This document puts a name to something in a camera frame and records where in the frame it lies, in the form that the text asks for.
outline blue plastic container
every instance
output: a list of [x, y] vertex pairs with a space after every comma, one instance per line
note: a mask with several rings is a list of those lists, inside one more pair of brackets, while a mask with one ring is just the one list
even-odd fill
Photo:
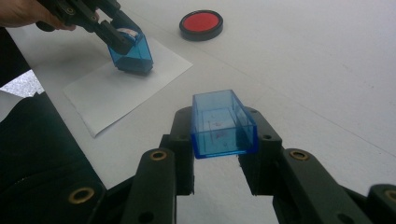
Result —
[[130, 40], [133, 46], [126, 55], [118, 54], [112, 48], [108, 48], [114, 65], [125, 72], [148, 73], [152, 69], [153, 61], [145, 35], [124, 28], [118, 31]]
[[195, 158], [257, 152], [257, 125], [233, 91], [196, 94], [191, 140]]

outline human hand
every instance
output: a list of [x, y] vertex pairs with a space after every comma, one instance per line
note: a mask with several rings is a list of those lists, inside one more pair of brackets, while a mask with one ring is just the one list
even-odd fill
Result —
[[0, 0], [0, 26], [20, 27], [43, 21], [57, 30], [74, 30], [66, 26], [36, 0]]

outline tabletop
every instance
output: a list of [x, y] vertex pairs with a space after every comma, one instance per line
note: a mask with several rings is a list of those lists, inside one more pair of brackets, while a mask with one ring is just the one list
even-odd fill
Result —
[[[111, 60], [105, 44], [81, 28], [8, 29], [107, 188], [134, 175], [194, 94], [229, 89], [265, 116], [284, 148], [314, 154], [339, 184], [364, 195], [396, 185], [394, 1], [119, 2], [192, 67], [95, 138], [63, 89]], [[178, 24], [199, 9], [217, 11], [223, 31], [185, 40]], [[195, 194], [177, 198], [179, 223], [276, 223], [271, 197], [250, 195], [235, 156], [195, 161], [194, 173]]]

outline black fabric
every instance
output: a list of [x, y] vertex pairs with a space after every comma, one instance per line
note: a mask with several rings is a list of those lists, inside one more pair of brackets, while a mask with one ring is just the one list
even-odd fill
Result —
[[0, 27], [0, 87], [30, 70], [6, 28]]
[[46, 93], [0, 122], [0, 223], [41, 223], [63, 189], [89, 180], [101, 183]]

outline translucent blue box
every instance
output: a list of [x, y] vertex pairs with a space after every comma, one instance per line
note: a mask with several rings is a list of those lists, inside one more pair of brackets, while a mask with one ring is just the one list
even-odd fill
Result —
[[125, 72], [148, 73], [152, 69], [153, 61], [145, 35], [125, 28], [120, 28], [118, 31], [133, 45], [126, 55], [118, 54], [114, 49], [108, 48], [114, 65]]
[[231, 90], [193, 96], [191, 140], [197, 159], [258, 150], [256, 122]]

